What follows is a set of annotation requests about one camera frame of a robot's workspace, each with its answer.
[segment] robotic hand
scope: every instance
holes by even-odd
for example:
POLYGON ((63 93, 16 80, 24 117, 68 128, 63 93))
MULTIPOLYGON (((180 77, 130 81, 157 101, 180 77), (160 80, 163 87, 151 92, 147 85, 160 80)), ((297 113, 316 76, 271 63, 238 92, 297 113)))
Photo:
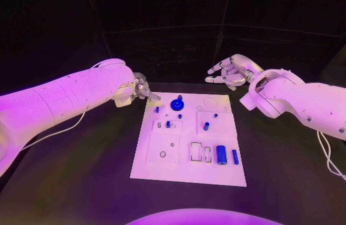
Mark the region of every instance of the robotic hand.
POLYGON ((239 102, 252 110, 255 107, 269 117, 284 112, 294 114, 301 124, 311 129, 346 140, 346 89, 323 83, 304 83, 290 70, 262 70, 243 55, 235 54, 209 70, 220 70, 220 76, 206 77, 207 83, 225 83, 235 91, 249 82, 248 93, 239 102))
POLYGON ((119 108, 135 97, 160 100, 147 79, 125 62, 108 59, 91 69, 0 96, 0 176, 30 139, 46 129, 114 100, 119 108))

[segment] cable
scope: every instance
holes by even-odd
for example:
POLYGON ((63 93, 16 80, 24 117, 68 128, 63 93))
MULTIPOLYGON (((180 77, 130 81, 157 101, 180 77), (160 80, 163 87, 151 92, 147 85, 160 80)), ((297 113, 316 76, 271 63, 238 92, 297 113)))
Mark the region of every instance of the cable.
POLYGON ((329 171, 330 171, 334 175, 340 176, 340 177, 343 178, 343 180, 346 181, 346 175, 341 174, 340 170, 337 169, 337 166, 336 166, 334 163, 331 162, 331 159, 330 159, 330 156, 331 156, 330 142, 329 142, 324 134, 323 134, 320 131, 317 131, 317 138, 318 138, 320 147, 321 147, 323 152, 324 152, 324 155, 326 155, 326 167, 327 167, 329 171), (323 146, 323 141, 321 141, 320 135, 321 135, 321 137, 324 138, 324 141, 326 141, 327 152, 326 152, 326 148, 324 148, 324 146, 323 146))
POLYGON ((72 128, 78 125, 78 123, 82 121, 83 116, 85 116, 85 112, 82 113, 81 118, 79 118, 76 124, 75 124, 72 127, 69 127, 68 129, 65 129, 65 130, 62 130, 62 131, 57 131, 57 132, 52 133, 50 135, 45 136, 42 139, 39 139, 39 140, 34 141, 32 144, 29 144, 27 146, 24 146, 20 151, 23 151, 24 149, 27 149, 32 145, 34 145, 34 144, 36 144, 37 142, 40 142, 43 139, 49 138, 50 136, 53 136, 53 135, 56 135, 56 134, 60 134, 60 133, 66 132, 69 129, 72 129, 72 128))

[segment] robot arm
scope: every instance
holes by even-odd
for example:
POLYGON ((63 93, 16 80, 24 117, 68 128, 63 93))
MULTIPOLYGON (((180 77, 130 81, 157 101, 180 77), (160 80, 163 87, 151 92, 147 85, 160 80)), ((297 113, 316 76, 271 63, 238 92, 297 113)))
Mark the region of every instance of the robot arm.
POLYGON ((119 108, 135 97, 160 99, 150 92, 144 75, 132 73, 119 59, 0 96, 0 176, 40 132, 108 100, 119 108))
POLYGON ((212 74, 219 69, 222 76, 207 77, 205 81, 226 83, 232 90, 248 81, 248 93, 239 100, 248 110, 256 107, 269 118, 290 112, 303 125, 346 140, 344 88, 323 83, 304 83, 284 69, 264 71, 239 54, 218 63, 207 73, 212 74))

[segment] table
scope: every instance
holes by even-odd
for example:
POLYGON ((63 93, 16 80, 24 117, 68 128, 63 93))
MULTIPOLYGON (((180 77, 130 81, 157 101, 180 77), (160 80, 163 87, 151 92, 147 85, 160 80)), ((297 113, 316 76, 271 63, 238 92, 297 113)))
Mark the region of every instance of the table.
MULTIPOLYGON (((0 194, 1 224, 121 225, 184 208, 229 210, 285 225, 343 224, 346 182, 327 170, 316 131, 290 113, 271 119, 248 111, 239 103, 246 86, 232 92, 225 85, 151 83, 150 89, 229 95, 246 187, 131 179, 147 100, 122 108, 109 101, 29 150, 0 194)), ((344 172, 346 146, 327 138, 344 172)))

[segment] white board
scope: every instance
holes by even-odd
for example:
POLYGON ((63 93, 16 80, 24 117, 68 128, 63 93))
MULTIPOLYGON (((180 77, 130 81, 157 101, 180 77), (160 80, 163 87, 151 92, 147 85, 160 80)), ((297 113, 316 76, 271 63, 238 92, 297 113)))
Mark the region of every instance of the white board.
POLYGON ((161 100, 147 101, 145 104, 130 178, 246 187, 229 96, 154 94, 161 100), (184 107, 173 111, 170 103, 179 95, 184 107), (226 165, 218 164, 219 145, 225 146, 226 165), (238 165, 232 150, 236 150, 238 165), (192 156, 200 155, 202 161, 192 161, 192 156))

